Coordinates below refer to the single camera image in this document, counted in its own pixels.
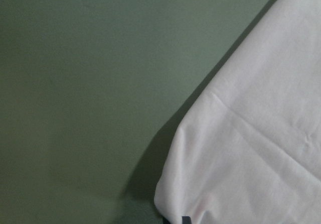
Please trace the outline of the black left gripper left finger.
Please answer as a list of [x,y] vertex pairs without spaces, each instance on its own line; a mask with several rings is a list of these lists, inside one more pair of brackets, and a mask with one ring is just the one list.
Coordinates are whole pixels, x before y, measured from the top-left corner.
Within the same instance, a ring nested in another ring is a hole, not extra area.
[[163,217],[163,224],[171,224],[166,218]]

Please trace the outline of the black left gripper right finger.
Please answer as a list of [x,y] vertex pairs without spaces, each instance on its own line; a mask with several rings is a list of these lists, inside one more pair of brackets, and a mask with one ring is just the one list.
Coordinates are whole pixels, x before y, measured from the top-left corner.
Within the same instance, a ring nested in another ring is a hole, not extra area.
[[189,216],[183,216],[182,224],[191,224],[191,218]]

